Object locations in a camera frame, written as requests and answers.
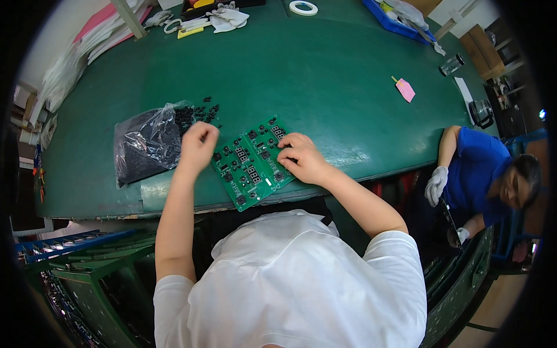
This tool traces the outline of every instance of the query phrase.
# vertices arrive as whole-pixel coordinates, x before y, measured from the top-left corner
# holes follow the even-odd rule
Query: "bag of black parts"
[[[183,100],[116,124],[114,167],[118,187],[175,168],[182,135],[193,123],[193,105]]]

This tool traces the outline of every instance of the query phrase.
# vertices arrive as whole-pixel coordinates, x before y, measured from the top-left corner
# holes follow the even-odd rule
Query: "circuit board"
[[[277,162],[277,144],[286,134],[274,116],[215,150],[211,162],[239,212],[295,179]]]

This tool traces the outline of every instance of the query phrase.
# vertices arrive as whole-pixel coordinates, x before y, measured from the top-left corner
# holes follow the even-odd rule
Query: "blue tray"
[[[362,2],[371,11],[371,13],[377,18],[377,20],[379,21],[379,23],[381,23],[381,25],[383,26],[383,28],[385,28],[385,30],[407,36],[418,42],[423,43],[424,45],[429,45],[429,42],[426,39],[424,39],[416,29],[409,28],[387,17],[385,12],[383,12],[383,10],[379,7],[379,4],[375,0],[362,0]],[[437,41],[435,40],[435,38],[433,37],[433,35],[429,30],[424,31],[424,33],[426,33],[426,35],[429,36],[431,41]]]

